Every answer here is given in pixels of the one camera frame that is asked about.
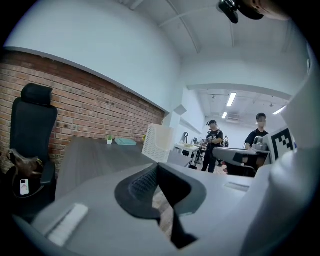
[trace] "potted plant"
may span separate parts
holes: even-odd
[[[112,136],[108,135],[108,137],[106,138],[106,142],[108,143],[108,145],[112,144]]]

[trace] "black t-shirt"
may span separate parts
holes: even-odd
[[[206,137],[209,140],[216,140],[216,139],[222,139],[224,140],[224,133],[222,130],[218,129],[216,131],[210,131],[208,136]],[[222,147],[222,143],[214,144],[214,143],[209,143],[208,146],[206,146],[207,149],[213,149],[215,147]]]
[[[249,143],[250,147],[254,144],[255,138],[257,136],[260,137],[264,137],[266,136],[268,133],[264,130],[263,132],[259,131],[258,129],[254,130],[253,132],[251,132],[248,136],[248,138],[246,138],[245,143]]]

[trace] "gray desk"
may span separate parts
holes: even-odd
[[[155,162],[141,154],[142,145],[107,145],[103,139],[73,137],[59,172],[55,199],[68,194],[85,181],[122,170],[154,164]],[[168,163],[187,167],[192,159],[171,151]]]

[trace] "chair armrest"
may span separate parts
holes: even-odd
[[[40,184],[42,186],[50,185],[55,178],[56,165],[55,163],[48,161],[45,163],[43,167],[42,177],[40,180]]]

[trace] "floor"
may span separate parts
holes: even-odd
[[[195,172],[201,172],[202,165],[196,165],[197,170]],[[223,170],[226,168],[225,165],[222,167],[216,166],[214,169],[214,173],[212,175],[227,175]],[[154,197],[153,197],[153,208],[158,209],[161,213],[161,221],[160,221],[160,229],[165,233],[168,239],[171,238],[172,234],[172,226],[173,226],[173,218],[174,218],[174,210],[168,203],[163,192],[157,189]]]

